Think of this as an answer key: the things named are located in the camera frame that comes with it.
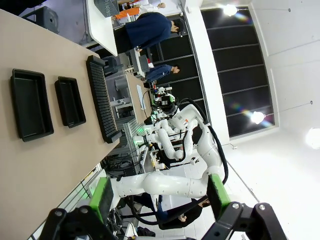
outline slotted black rack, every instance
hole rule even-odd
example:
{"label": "slotted black rack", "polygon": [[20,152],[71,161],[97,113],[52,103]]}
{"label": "slotted black rack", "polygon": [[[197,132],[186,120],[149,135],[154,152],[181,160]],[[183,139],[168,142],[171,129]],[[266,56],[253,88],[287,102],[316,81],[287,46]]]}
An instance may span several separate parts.
{"label": "slotted black rack", "polygon": [[105,61],[96,56],[89,56],[86,60],[92,98],[95,106],[96,116],[99,121],[102,138],[108,144],[114,143],[122,136],[117,130],[110,98],[108,95],[105,74]]}

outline ceiling light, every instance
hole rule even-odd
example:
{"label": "ceiling light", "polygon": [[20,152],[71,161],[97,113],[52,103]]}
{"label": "ceiling light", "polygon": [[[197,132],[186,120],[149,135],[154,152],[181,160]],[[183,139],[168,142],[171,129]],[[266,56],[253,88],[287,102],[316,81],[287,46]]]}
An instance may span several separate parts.
{"label": "ceiling light", "polygon": [[305,141],[313,149],[320,149],[320,128],[311,128],[306,134]]}
{"label": "ceiling light", "polygon": [[229,17],[235,15],[237,12],[238,12],[238,9],[236,8],[235,5],[227,4],[226,6],[223,7],[223,13],[225,15],[228,15]]}
{"label": "ceiling light", "polygon": [[259,124],[265,119],[265,117],[266,115],[264,115],[262,112],[254,111],[250,118],[252,122]]}

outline black cable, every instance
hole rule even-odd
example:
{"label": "black cable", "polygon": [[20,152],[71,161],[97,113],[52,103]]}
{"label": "black cable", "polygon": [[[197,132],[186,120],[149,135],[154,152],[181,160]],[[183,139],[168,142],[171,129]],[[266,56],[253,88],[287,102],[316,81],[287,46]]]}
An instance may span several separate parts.
{"label": "black cable", "polygon": [[130,152],[128,155],[131,155],[131,154],[133,154],[135,151],[137,151],[138,149],[140,148],[140,146],[138,146],[135,150],[133,150],[132,152]]}
{"label": "black cable", "polygon": [[117,178],[118,176],[116,176],[116,175],[113,175],[113,174],[111,174],[110,172],[106,172],[106,174],[108,174],[108,175],[110,175],[110,176],[112,176],[112,177],[115,177],[115,178]]}
{"label": "black cable", "polygon": [[129,237],[127,237],[127,236],[125,236],[125,235],[115,235],[117,238],[118,237],[124,237],[124,238],[126,238],[126,239],[129,239]]}
{"label": "black cable", "polygon": [[[145,109],[144,97],[145,97],[145,94],[146,94],[147,92],[150,92],[150,90],[146,91],[146,92],[142,95],[142,108],[143,108],[144,115],[145,115],[146,118],[148,118],[148,116],[147,116],[146,109]],[[150,114],[150,117],[153,118],[155,121],[157,121],[157,119],[155,119],[155,118],[152,116],[152,113]]]}
{"label": "black cable", "polygon": [[134,204],[135,204],[134,198],[133,198],[133,196],[130,196],[130,197],[131,197],[131,202],[130,202],[131,205],[129,205],[129,207],[131,208],[131,211],[132,211],[133,216],[134,216],[136,219],[138,219],[140,222],[142,222],[143,224],[152,225],[152,226],[154,226],[154,225],[159,225],[159,224],[166,224],[166,223],[168,223],[168,222],[171,222],[171,221],[177,219],[180,215],[185,214],[185,213],[188,212],[189,210],[193,209],[193,208],[194,208],[196,205],[198,205],[199,203],[201,203],[201,202],[203,202],[203,201],[205,201],[205,200],[208,199],[207,195],[205,195],[205,196],[203,196],[202,198],[200,198],[200,199],[197,200],[197,201],[190,202],[190,203],[187,204],[187,205],[189,205],[189,206],[187,206],[187,207],[184,208],[184,209],[180,209],[180,210],[177,211],[173,216],[171,216],[171,217],[169,217],[169,218],[167,218],[167,219],[165,219],[165,220],[147,221],[147,220],[143,219],[142,217],[140,217],[140,216],[137,214],[136,209],[135,209],[135,207],[134,207]]}
{"label": "black cable", "polygon": [[132,231],[135,232],[134,224],[130,221],[123,221],[122,223],[128,223],[128,225],[131,225]]}
{"label": "black cable", "polygon": [[126,166],[126,167],[122,167],[122,168],[116,168],[116,169],[113,169],[111,170],[110,172],[120,172],[120,171],[124,171],[124,170],[127,170],[127,169],[130,169],[130,168],[133,168],[135,166],[137,166],[138,164],[140,164],[141,161],[138,161],[136,162],[134,165],[131,165],[131,166]]}
{"label": "black cable", "polygon": [[158,153],[159,153],[160,157],[161,157],[163,160],[166,159],[165,156],[162,154],[161,149],[160,149],[160,147],[158,146],[158,144],[153,144],[153,146],[154,146],[154,149],[158,150]]}
{"label": "black cable", "polygon": [[[203,118],[203,123],[204,124],[208,124],[209,123],[208,118],[205,115],[204,111],[202,111],[202,109],[199,107],[198,104],[196,104],[195,101],[193,101],[190,98],[184,98],[182,101],[188,101],[189,103],[194,105],[194,107],[199,111],[201,117]],[[225,184],[227,182],[227,180],[228,180],[228,177],[229,177],[229,169],[228,169],[228,163],[227,163],[227,160],[226,160],[226,156],[225,156],[224,150],[223,150],[223,148],[221,146],[221,143],[220,143],[220,141],[218,139],[218,136],[217,136],[216,132],[214,131],[213,127],[210,125],[210,126],[208,126],[208,128],[209,128],[209,130],[210,130],[210,132],[211,132],[211,134],[212,134],[212,136],[213,136],[213,138],[215,140],[215,143],[216,143],[217,148],[218,148],[218,153],[219,153],[221,161],[222,161],[222,165],[223,165],[223,168],[224,168],[224,179],[223,179],[222,183]]]}
{"label": "black cable", "polygon": [[186,139],[187,133],[188,133],[188,130],[185,131],[185,134],[182,139],[183,157],[181,159],[177,160],[176,163],[181,163],[183,160],[185,160],[185,158],[187,156],[186,155],[186,148],[185,148],[185,139]]}
{"label": "black cable", "polygon": [[172,135],[168,135],[168,136],[169,136],[169,137],[173,137],[173,136],[180,135],[180,138],[181,138],[181,134],[184,134],[184,133],[186,133],[186,131],[178,132],[178,133],[175,133],[175,134],[172,134]]}

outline white wall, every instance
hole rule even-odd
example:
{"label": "white wall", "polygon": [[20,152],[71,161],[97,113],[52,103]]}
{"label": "white wall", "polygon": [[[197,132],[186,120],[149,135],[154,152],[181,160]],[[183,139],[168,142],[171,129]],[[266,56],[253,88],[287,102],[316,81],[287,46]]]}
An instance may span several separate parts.
{"label": "white wall", "polygon": [[284,130],[237,146],[224,147],[227,160],[271,204],[288,239],[319,239],[320,152]]}
{"label": "white wall", "polygon": [[311,127],[320,127],[320,1],[253,0],[250,8],[278,111],[314,102],[280,113],[281,127],[303,138]]}

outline lens flare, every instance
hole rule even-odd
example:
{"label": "lens flare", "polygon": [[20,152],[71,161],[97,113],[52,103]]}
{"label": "lens flare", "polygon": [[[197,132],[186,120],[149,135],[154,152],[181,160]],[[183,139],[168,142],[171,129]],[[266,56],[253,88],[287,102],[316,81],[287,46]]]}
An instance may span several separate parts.
{"label": "lens flare", "polygon": [[[234,102],[231,101],[230,99],[228,99],[227,97],[224,99],[224,104],[226,104],[228,107],[232,108],[233,110],[236,110],[238,113],[242,113],[242,115],[248,117],[249,119],[252,118],[253,116],[253,112],[245,109],[241,104],[239,104],[238,102]],[[271,127],[273,126],[269,121],[267,121],[266,119],[264,119],[262,122],[260,122],[259,124],[263,125],[265,128]]]}
{"label": "lens flare", "polygon": [[234,16],[243,23],[252,24],[250,18],[240,12],[237,12]]}

